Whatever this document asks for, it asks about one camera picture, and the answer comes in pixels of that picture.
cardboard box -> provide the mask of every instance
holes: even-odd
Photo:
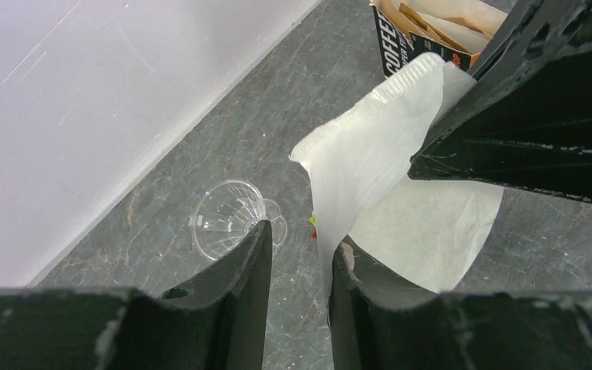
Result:
[[[439,1],[403,0],[396,8],[398,0],[372,0],[385,77],[423,52],[439,54],[466,71],[506,17],[479,0],[443,0],[443,5]],[[433,14],[419,12],[416,6]]]

clear glass cone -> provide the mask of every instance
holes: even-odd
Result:
[[[227,180],[205,193],[190,218],[194,247],[216,261],[235,248],[260,220],[269,220],[274,247],[287,238],[280,207],[253,184]]]

gray countertop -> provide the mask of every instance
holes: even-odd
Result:
[[[491,2],[508,11],[513,0]],[[209,264],[187,219],[202,194],[248,180],[276,200],[290,233],[274,252],[264,367],[330,368],[330,333],[308,222],[308,175],[288,154],[383,80],[366,0],[324,0],[42,282],[132,285],[159,294]],[[458,289],[592,288],[592,205],[506,190]]]

stone table surface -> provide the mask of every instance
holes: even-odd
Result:
[[[491,1],[509,11],[514,0]],[[288,154],[383,80],[366,0],[323,0],[41,283],[159,294],[210,262],[187,219],[206,190],[248,180],[290,227],[274,252],[264,367],[332,369],[308,175]],[[592,205],[506,190],[462,291],[592,288]]]

gray marble surface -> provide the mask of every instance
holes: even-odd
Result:
[[[502,10],[513,0],[491,2]],[[382,81],[366,0],[324,0],[42,282],[132,285],[159,294],[209,262],[187,218],[226,179],[248,180],[290,227],[274,252],[264,367],[332,369],[308,217],[307,174],[288,160],[315,127]],[[592,288],[592,206],[507,190],[463,291]]]

